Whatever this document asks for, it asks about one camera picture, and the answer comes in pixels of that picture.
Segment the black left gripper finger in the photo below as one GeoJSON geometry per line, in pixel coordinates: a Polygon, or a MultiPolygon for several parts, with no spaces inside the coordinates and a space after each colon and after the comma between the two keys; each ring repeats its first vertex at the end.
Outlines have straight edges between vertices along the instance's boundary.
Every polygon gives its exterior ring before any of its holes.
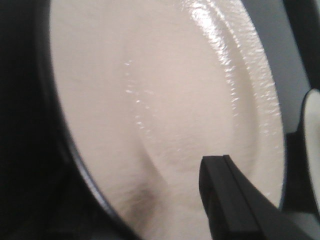
{"type": "Polygon", "coordinates": [[[307,212],[276,208],[229,155],[204,156],[199,192],[214,240],[318,240],[320,224],[307,212]]]}

